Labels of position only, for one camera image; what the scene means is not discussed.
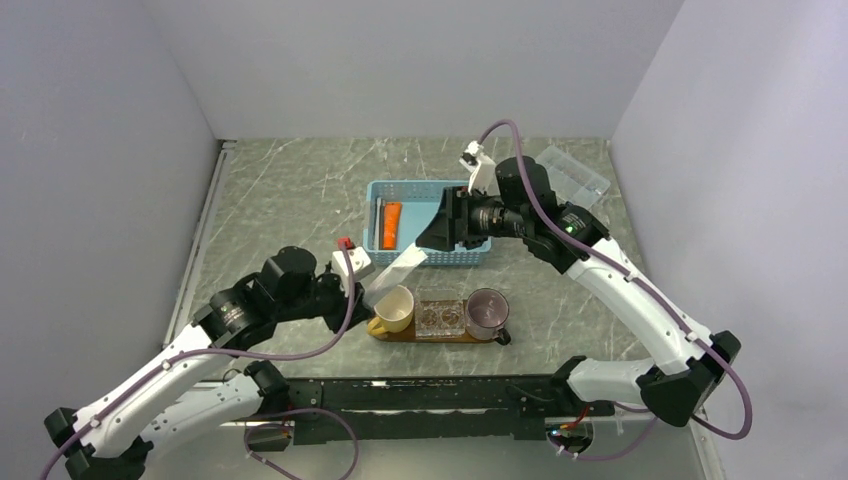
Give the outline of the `light blue plastic basket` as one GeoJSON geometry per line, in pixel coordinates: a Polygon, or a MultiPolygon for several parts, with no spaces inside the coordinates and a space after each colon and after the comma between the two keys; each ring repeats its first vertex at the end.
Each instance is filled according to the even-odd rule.
{"type": "Polygon", "coordinates": [[[446,221],[442,204],[447,188],[465,188],[463,180],[375,180],[368,184],[366,204],[368,219],[363,230],[362,246],[377,266],[391,264],[418,237],[428,233],[431,223],[438,231],[428,235],[422,250],[427,254],[425,266],[454,267],[481,264],[492,248],[492,240],[485,237],[472,248],[456,244],[446,251],[446,221]],[[382,243],[382,208],[390,203],[401,205],[396,234],[396,247],[387,249],[382,243]]]}

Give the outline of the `orange capped toothpaste tube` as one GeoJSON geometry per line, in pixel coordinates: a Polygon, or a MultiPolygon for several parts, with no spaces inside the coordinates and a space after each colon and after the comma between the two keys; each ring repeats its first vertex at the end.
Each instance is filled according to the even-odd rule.
{"type": "Polygon", "coordinates": [[[380,231],[380,248],[382,250],[395,250],[397,248],[402,207],[401,202],[386,202],[383,206],[380,231]]]}

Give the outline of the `yellow ceramic mug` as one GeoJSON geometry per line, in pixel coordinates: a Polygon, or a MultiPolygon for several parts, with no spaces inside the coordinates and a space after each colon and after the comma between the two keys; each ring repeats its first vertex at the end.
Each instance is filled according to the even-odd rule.
{"type": "Polygon", "coordinates": [[[410,326],[415,310],[415,298],[405,286],[389,291],[374,307],[375,317],[366,326],[374,337],[400,333],[410,326]]]}

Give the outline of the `clear acrylic toothbrush holder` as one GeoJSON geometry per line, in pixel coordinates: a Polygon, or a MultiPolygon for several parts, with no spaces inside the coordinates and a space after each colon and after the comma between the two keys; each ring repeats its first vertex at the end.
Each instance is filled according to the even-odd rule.
{"type": "Polygon", "coordinates": [[[417,336],[452,337],[466,332],[463,300],[456,291],[441,287],[418,287],[414,295],[417,336]]]}

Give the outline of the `purple ceramic mug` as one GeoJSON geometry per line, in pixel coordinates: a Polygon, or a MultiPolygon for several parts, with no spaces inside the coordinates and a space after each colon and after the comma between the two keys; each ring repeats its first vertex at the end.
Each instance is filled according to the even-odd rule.
{"type": "Polygon", "coordinates": [[[472,292],[464,307],[466,331],[479,341],[494,341],[506,346],[511,343],[511,335],[506,329],[510,306],[506,297],[491,288],[481,288],[472,292]]]}

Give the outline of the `brown wooden oval tray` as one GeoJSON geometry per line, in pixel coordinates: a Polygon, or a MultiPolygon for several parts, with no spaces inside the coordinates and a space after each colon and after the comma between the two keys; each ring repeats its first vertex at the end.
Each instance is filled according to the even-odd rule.
{"type": "Polygon", "coordinates": [[[367,330],[366,333],[371,337],[384,342],[399,342],[399,343],[454,343],[454,344],[486,344],[493,343],[494,340],[479,340],[465,332],[459,336],[452,337],[419,337],[416,335],[414,325],[409,325],[401,332],[383,332],[379,328],[367,330]]]}

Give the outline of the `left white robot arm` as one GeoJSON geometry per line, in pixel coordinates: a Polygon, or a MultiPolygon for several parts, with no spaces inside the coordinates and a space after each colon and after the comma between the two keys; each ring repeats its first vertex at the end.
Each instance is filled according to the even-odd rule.
{"type": "Polygon", "coordinates": [[[362,281],[373,270],[366,250],[347,238],[325,266],[307,249],[282,248],[214,294],[119,386],[85,407],[51,412],[44,425],[55,452],[41,477],[63,462],[73,479],[137,479],[154,456],[222,423],[279,417],[288,385],[277,364],[297,355],[262,352],[259,345],[282,323],[314,318],[339,343],[372,315],[362,281]]]}

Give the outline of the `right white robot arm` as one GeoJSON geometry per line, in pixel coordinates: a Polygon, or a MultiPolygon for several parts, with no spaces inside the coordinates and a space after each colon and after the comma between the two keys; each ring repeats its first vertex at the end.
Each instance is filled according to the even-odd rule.
{"type": "Polygon", "coordinates": [[[465,153],[460,162],[471,173],[468,185],[444,188],[417,246],[451,251],[491,237],[517,238],[534,257],[589,290],[649,353],[644,361],[629,362],[572,357],[551,378],[555,409],[574,415],[589,402],[615,401],[641,405],[676,427],[693,420],[740,341],[685,317],[589,210],[558,201],[546,169],[533,158],[495,164],[465,153]]]}

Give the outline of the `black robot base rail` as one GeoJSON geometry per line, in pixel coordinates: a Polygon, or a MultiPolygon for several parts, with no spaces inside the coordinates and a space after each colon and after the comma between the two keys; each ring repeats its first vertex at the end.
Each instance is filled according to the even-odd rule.
{"type": "Polygon", "coordinates": [[[283,420],[296,445],[346,440],[510,437],[543,440],[561,423],[590,426],[615,409],[586,404],[557,391],[549,376],[489,375],[382,378],[290,378],[287,395],[265,400],[251,421],[283,420]]]}

